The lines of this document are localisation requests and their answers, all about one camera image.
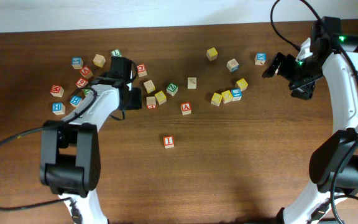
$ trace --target blue block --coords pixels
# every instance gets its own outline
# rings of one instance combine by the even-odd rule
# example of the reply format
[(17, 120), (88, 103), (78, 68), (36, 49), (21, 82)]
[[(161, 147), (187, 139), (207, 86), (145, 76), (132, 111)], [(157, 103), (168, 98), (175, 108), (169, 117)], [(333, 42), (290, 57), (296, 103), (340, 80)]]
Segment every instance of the blue block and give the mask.
[(75, 106), (78, 106), (81, 102), (81, 97), (79, 96), (73, 96), (73, 98), (70, 100), (70, 103), (75, 105)]
[(265, 53), (257, 53), (257, 60), (266, 60), (266, 54)]
[(231, 90), (231, 94), (233, 95), (233, 97), (242, 96), (242, 93), (241, 93), (241, 90), (240, 90), (240, 89), (233, 89), (233, 90)]
[(62, 110), (62, 103), (54, 103), (52, 105), (52, 112), (53, 111), (61, 111)]
[(80, 63), (81, 63), (80, 57), (73, 57), (73, 59), (71, 60), (72, 65), (79, 65)]

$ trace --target wooden table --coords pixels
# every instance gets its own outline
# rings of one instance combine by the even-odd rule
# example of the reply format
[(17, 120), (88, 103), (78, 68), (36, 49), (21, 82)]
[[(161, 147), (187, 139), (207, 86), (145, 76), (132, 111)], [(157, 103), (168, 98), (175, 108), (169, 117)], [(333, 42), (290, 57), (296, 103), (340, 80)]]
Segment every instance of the wooden table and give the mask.
[[(312, 22), (278, 23), (295, 43), (310, 36)], [(358, 20), (344, 21), (345, 33), (358, 35)], [(209, 62), (206, 50), (216, 47)], [(113, 223), (217, 223), (274, 217), (291, 204), (308, 183), (311, 154), (332, 134), (328, 86), (320, 80), (310, 101), (290, 96), (282, 77), (261, 78), (265, 66), (254, 65), (256, 52), (296, 55), (270, 24), (78, 30), (0, 34), (0, 140), (61, 119), (51, 112), (69, 93), (80, 73), (70, 65), (80, 56), (95, 75), (109, 69), (109, 51), (147, 67), (141, 86), (153, 80), (157, 90), (179, 85), (174, 97), (156, 110), (128, 111), (125, 121), (109, 119), (99, 132), (101, 178), (98, 194)], [(96, 68), (95, 54), (108, 62)], [(240, 69), (230, 73), (228, 60)], [(187, 77), (198, 77), (188, 90)], [(245, 78), (241, 101), (216, 107), (214, 92)], [(63, 85), (63, 98), (53, 97), (53, 84)], [(191, 115), (180, 103), (190, 101)], [(165, 149), (164, 136), (175, 147)], [(53, 200), (39, 181), (40, 134), (0, 148), (0, 206)], [(347, 223), (358, 223), (358, 202), (338, 206)], [(1, 213), (0, 223), (71, 223), (63, 204)]]

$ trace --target yellow block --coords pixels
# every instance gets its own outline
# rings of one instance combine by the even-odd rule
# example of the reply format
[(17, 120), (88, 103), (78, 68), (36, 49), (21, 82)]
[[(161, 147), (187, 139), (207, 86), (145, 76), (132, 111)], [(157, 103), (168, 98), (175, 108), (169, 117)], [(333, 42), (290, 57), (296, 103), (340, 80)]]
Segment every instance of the yellow block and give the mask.
[(240, 80), (238, 80), (238, 81), (236, 82), (236, 86), (237, 86), (239, 89), (241, 89), (241, 91), (244, 91), (244, 90), (247, 89), (248, 83), (246, 82), (245, 79), (241, 78)]
[(219, 93), (214, 93), (214, 95), (212, 96), (212, 100), (211, 100), (211, 104), (215, 105), (215, 106), (219, 106), (222, 102), (222, 95), (220, 95)]
[(165, 96), (163, 91), (159, 91), (158, 93), (154, 94), (155, 98), (159, 105), (165, 103), (167, 101), (167, 97)]
[(233, 100), (233, 95), (231, 95), (230, 90), (224, 91), (222, 93), (222, 97), (223, 97), (223, 103), (228, 103)]

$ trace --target toy block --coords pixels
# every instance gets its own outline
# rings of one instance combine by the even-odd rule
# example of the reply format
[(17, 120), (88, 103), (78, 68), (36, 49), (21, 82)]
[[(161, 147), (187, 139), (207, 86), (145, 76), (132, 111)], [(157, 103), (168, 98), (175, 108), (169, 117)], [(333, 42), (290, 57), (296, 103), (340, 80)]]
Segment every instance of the toy block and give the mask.
[(232, 101), (241, 100), (242, 93), (241, 93), (240, 89), (231, 90), (231, 95), (233, 95), (233, 100)]
[(66, 107), (63, 105), (63, 103), (54, 103), (52, 105), (52, 112), (55, 113), (55, 115), (62, 115), (65, 114)]
[(209, 61), (215, 60), (218, 58), (218, 52), (216, 51), (216, 49), (213, 47), (211, 49), (208, 49), (206, 51), (206, 56), (208, 57)]
[(164, 146), (166, 149), (174, 147), (173, 136), (164, 137)]
[(137, 66), (137, 74), (139, 75), (139, 77), (147, 75), (146, 66), (144, 66), (144, 64)]
[(91, 90), (82, 90), (82, 92), (84, 93), (84, 96), (88, 96), (88, 94), (90, 93)]
[(151, 93), (155, 90), (155, 86), (154, 86), (152, 80), (149, 80), (149, 81), (143, 83), (143, 85), (144, 85), (144, 88), (146, 89), (147, 93)]
[(248, 83), (245, 79), (241, 78), (240, 80), (236, 81), (236, 87), (239, 88), (241, 91), (244, 91), (248, 87)]
[(62, 97), (65, 90), (60, 85), (52, 85), (52, 88), (50, 89), (50, 94), (53, 96)]
[(73, 59), (71, 60), (71, 65), (74, 69), (82, 69), (84, 61), (82, 61), (80, 57), (73, 57)]
[(221, 104), (222, 97), (223, 96), (220, 95), (219, 93), (214, 93), (214, 95), (212, 96), (211, 104), (215, 106), (219, 106)]
[(186, 114), (191, 114), (191, 105), (189, 102), (187, 103), (182, 103), (180, 105), (180, 109), (181, 109), (181, 113), (183, 115), (186, 115)]
[(265, 53), (257, 53), (255, 56), (255, 64), (256, 65), (264, 65), (266, 62), (266, 54)]
[(94, 56), (93, 63), (94, 63), (96, 66), (103, 68), (104, 63), (106, 63), (106, 59), (104, 58), (103, 55), (98, 55), (98, 54), (96, 54), (96, 55)]
[(197, 89), (197, 78), (195, 78), (195, 77), (187, 78), (187, 89), (189, 89), (189, 90)]
[(81, 87), (84, 87), (88, 84), (88, 81), (84, 78), (80, 78), (76, 83), (75, 85), (78, 87), (78, 88), (81, 88)]
[(111, 56), (122, 57), (121, 52), (119, 51), (119, 49), (113, 50), (111, 52)]
[(224, 91), (222, 93), (222, 101), (223, 101), (223, 103), (228, 103), (228, 102), (231, 102), (232, 100), (233, 100), (233, 95), (231, 95), (230, 90)]
[(146, 97), (146, 106), (147, 109), (156, 109), (157, 103), (155, 102), (155, 96)]
[(169, 86), (167, 87), (167, 93), (171, 96), (175, 96), (175, 94), (178, 92), (178, 86), (170, 83)]
[(86, 65), (80, 70), (80, 73), (87, 80), (93, 76), (91, 69)]
[(154, 96), (157, 99), (158, 105), (161, 105), (167, 101), (167, 97), (163, 91), (159, 91), (158, 93), (154, 94)]
[(70, 100), (70, 104), (74, 107), (78, 107), (82, 101), (82, 98), (79, 96), (73, 96), (73, 98)]
[(235, 72), (239, 69), (239, 63), (235, 59), (232, 59), (227, 62), (227, 68), (230, 72)]

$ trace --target alphabet block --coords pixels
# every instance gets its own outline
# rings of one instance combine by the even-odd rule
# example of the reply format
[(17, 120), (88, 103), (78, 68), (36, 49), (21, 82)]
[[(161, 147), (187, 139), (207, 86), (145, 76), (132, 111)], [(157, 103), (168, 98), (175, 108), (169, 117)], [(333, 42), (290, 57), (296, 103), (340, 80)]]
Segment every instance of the alphabet block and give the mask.
[(94, 63), (96, 66), (103, 68), (104, 63), (106, 63), (106, 59), (104, 58), (103, 55), (98, 55), (98, 54), (96, 54), (96, 55), (94, 56), (93, 63)]
[(52, 105), (52, 112), (55, 113), (55, 115), (65, 114), (65, 110), (66, 107), (63, 103), (54, 103)]
[(80, 57), (73, 57), (71, 60), (71, 65), (74, 69), (82, 69), (82, 66), (84, 65), (84, 61)]
[(65, 90), (60, 85), (52, 85), (50, 89), (50, 94), (53, 96), (62, 97)]
[(164, 137), (164, 146), (166, 149), (174, 147), (173, 136)]

